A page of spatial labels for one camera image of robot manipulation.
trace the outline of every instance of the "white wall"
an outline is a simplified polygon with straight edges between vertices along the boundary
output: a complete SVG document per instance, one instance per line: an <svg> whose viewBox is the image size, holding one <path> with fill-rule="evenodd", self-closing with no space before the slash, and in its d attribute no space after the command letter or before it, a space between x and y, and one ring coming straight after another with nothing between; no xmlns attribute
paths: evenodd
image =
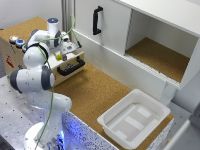
<svg viewBox="0 0 200 150"><path fill-rule="evenodd" d="M200 102L200 71L182 90L177 91L173 102L189 112L195 109Z"/></svg>
<svg viewBox="0 0 200 150"><path fill-rule="evenodd" d="M45 20L58 18L62 25L61 0L0 0L0 28L37 16Z"/></svg>

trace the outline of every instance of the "white plastic bin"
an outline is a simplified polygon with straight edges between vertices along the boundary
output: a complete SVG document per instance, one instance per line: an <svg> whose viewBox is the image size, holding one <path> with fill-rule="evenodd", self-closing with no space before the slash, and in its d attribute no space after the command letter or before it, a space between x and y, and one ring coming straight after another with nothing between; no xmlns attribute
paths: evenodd
<svg viewBox="0 0 200 150"><path fill-rule="evenodd" d="M136 149L169 113L169 108L135 89L97 120L122 147Z"/></svg>

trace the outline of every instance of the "brown work surface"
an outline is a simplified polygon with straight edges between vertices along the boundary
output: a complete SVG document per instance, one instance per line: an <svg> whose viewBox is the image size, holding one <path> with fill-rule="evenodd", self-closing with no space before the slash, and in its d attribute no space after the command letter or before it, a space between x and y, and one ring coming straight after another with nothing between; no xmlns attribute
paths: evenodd
<svg viewBox="0 0 200 150"><path fill-rule="evenodd" d="M0 37L9 42L10 36L17 35L19 36L19 39L23 39L25 42L27 42L31 32L35 29L47 30L47 21L40 17L32 18L12 27L1 30Z"/></svg>
<svg viewBox="0 0 200 150"><path fill-rule="evenodd" d="M181 82L190 60L149 38L144 38L126 53L178 82Z"/></svg>
<svg viewBox="0 0 200 150"><path fill-rule="evenodd" d="M69 96L72 99L72 113L120 150L123 149L104 133L97 118L131 92L131 89L86 63L83 71L56 86L55 92ZM137 150L145 150L173 118L173 115L169 115Z"/></svg>

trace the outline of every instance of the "black handle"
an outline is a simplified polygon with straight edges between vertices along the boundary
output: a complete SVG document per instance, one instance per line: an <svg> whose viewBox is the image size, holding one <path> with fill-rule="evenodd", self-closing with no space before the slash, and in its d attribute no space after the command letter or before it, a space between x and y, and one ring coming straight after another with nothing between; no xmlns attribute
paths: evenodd
<svg viewBox="0 0 200 150"><path fill-rule="evenodd" d="M98 6L97 9L94 10L93 14L93 35L97 35L101 33L101 30L97 28L98 24L98 12L102 11L103 8L101 6Z"/></svg>
<svg viewBox="0 0 200 150"><path fill-rule="evenodd" d="M66 69L65 71L61 70L60 67L58 67L58 68L57 68L58 73L59 73L60 75L62 75L62 76L67 76L67 75L69 75L70 73L76 71L77 69L79 69L79 68L81 68L81 67L83 67L83 66L85 65L85 62L84 62L82 59L80 59L79 56L77 57L77 61L79 62L78 65L76 65L76 66L74 66L74 67L72 67L72 68L68 68L68 69Z"/></svg>

